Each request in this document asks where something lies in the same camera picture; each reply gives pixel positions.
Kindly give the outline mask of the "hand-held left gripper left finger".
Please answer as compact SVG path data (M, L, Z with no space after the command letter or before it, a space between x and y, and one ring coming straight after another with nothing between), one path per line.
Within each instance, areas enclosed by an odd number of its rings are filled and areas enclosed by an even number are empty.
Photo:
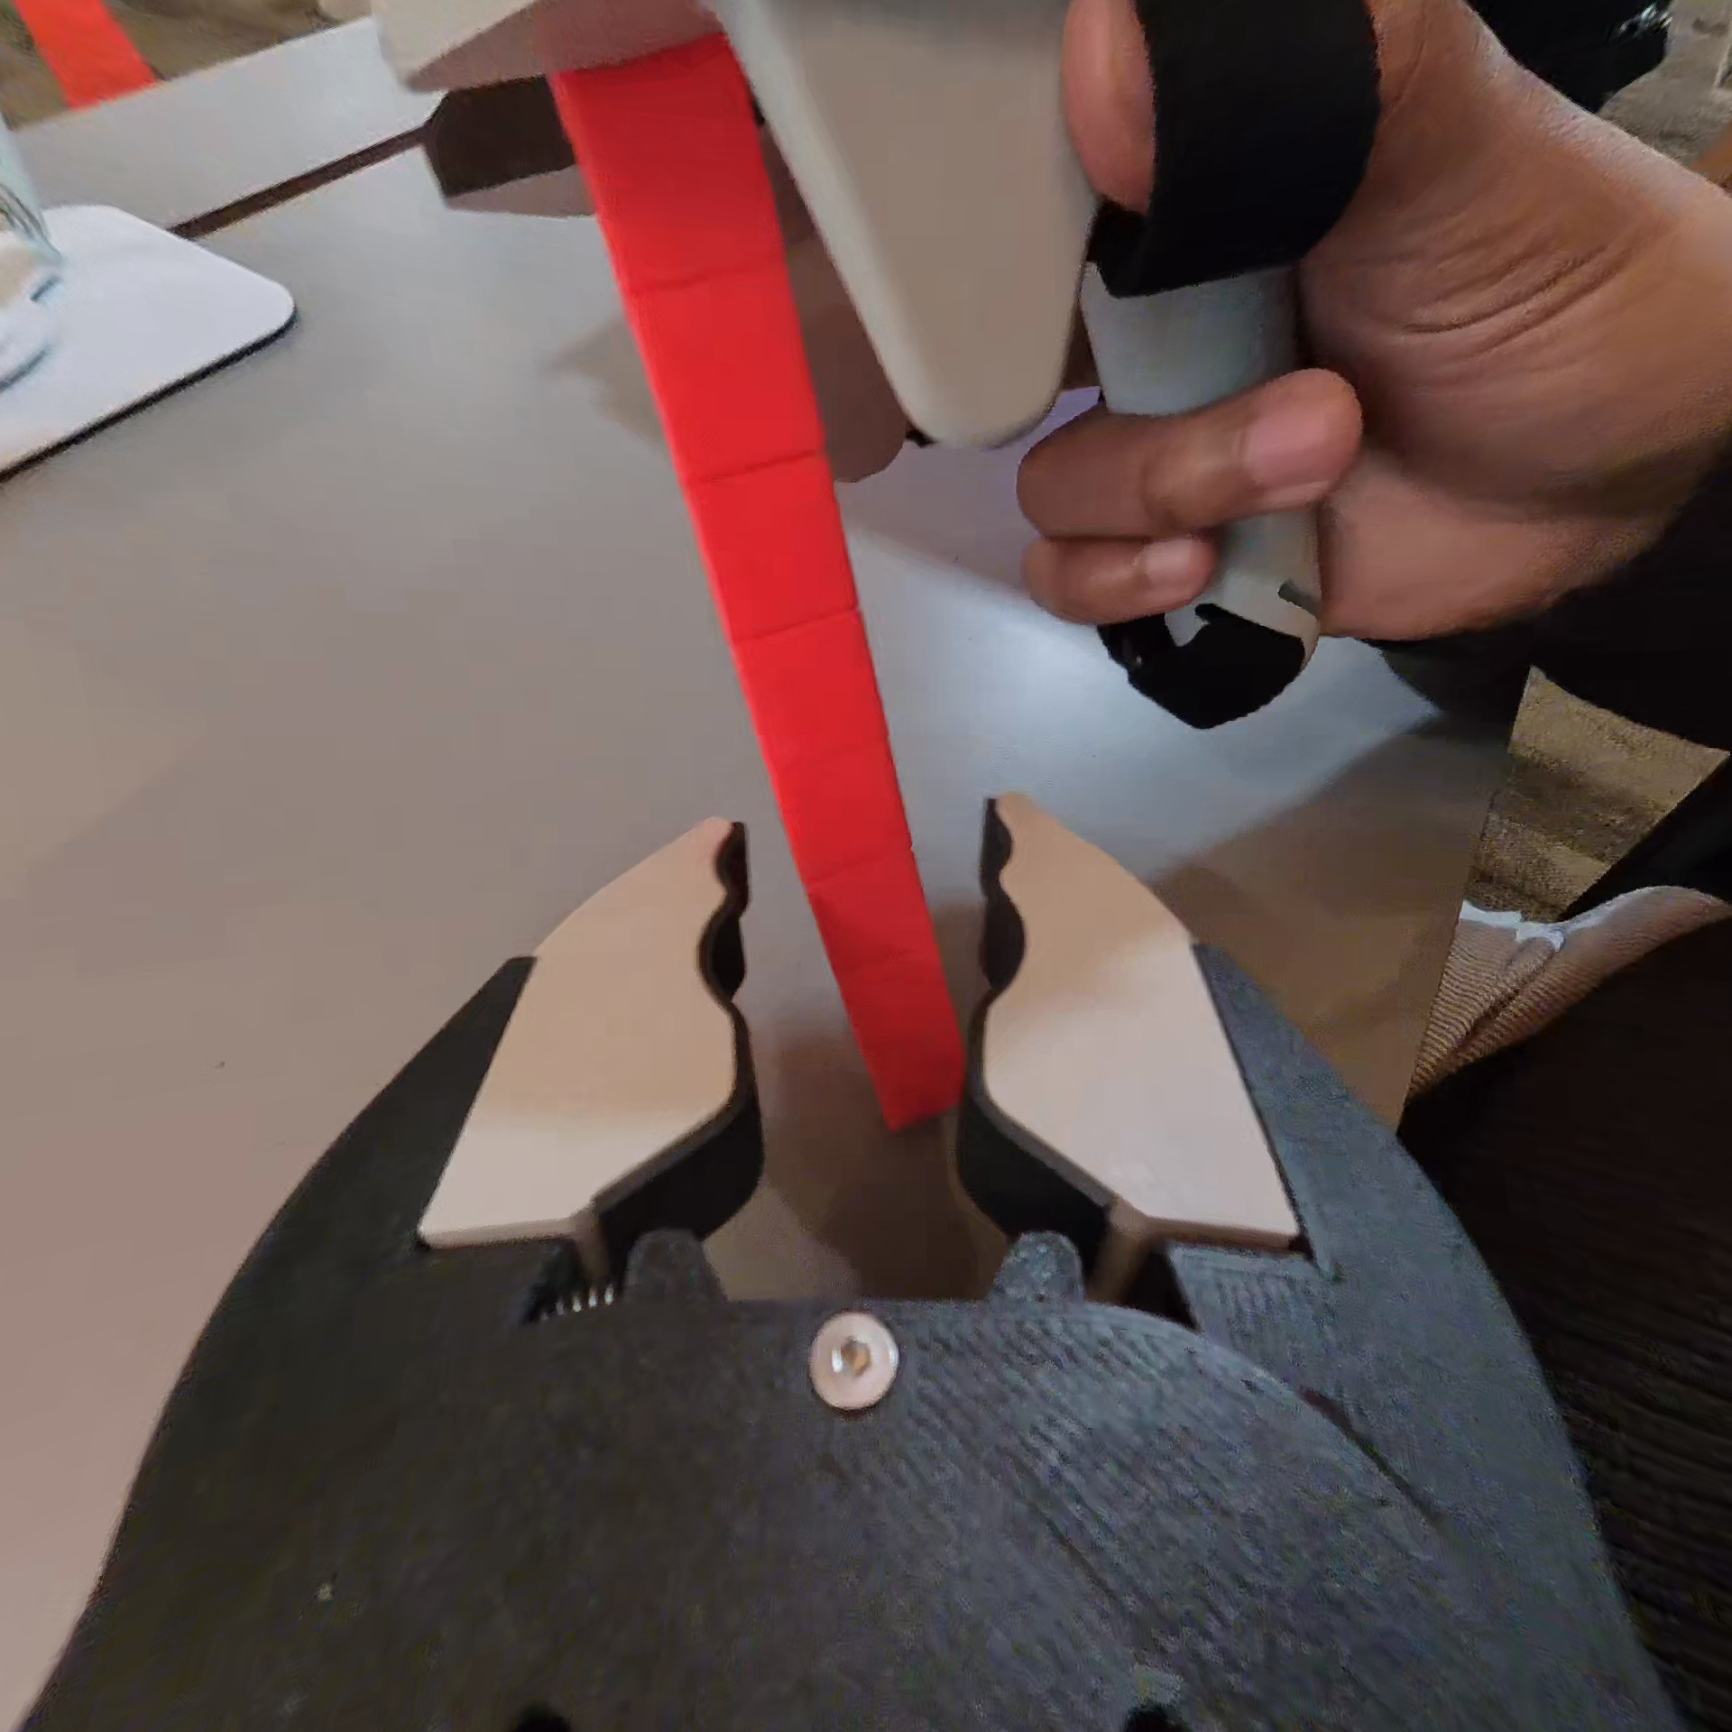
M764 1130L745 1020L747 833L710 817L534 949L421 1225L432 1252L561 1240L621 1289L639 1240L751 1200Z

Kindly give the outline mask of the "orange traffic cone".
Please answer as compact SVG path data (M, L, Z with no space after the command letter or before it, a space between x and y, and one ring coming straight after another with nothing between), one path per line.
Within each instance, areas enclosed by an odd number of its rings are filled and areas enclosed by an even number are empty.
M90 111L160 80L104 3L11 3L65 109Z

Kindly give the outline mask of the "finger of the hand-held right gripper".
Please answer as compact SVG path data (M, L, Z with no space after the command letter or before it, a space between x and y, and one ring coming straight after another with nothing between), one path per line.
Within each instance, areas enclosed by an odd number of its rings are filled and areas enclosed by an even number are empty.
M718 34L699 3L374 3L370 16L417 95L612 68Z

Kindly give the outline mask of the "person's leg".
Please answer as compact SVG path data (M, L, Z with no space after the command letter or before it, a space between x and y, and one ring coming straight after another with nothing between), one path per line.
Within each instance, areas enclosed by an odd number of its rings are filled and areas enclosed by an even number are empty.
M1672 951L1678 958L1654 976L1656 999L1631 999L1635 1028L1726 1063L1728 922L1728 899L1679 885L1627 891L1558 922L1463 902L1403 1107Z

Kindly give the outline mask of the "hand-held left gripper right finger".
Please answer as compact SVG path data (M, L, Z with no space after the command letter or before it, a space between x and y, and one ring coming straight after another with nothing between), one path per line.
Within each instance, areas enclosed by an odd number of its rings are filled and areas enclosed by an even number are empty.
M1295 1206L1183 922L1027 796L988 800L980 885L967 1200L1008 1238L1067 1240L1106 1304L1148 1285L1168 1246L1295 1252Z

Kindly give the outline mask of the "red snap cube stick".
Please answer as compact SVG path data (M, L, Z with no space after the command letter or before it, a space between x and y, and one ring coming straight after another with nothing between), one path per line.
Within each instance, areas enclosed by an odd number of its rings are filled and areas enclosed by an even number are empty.
M550 76L789 854L901 1132L963 1040L897 785L755 111L724 37Z

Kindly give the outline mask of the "person's right hand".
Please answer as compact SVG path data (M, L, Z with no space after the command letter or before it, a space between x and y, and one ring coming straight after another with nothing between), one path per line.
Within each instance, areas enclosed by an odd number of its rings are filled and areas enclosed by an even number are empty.
M1243 518L1316 509L1320 630L1533 617L1656 543L1728 454L1728 196L1517 66L1465 5L1371 5L1380 117L1305 259L1318 368L1031 447L1023 584L1098 628L1201 595Z

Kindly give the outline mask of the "white document stand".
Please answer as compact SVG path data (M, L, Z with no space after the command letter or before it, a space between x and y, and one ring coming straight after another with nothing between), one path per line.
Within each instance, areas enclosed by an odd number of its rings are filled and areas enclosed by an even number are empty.
M291 329L291 292L117 207L42 207L2 130L2 476Z

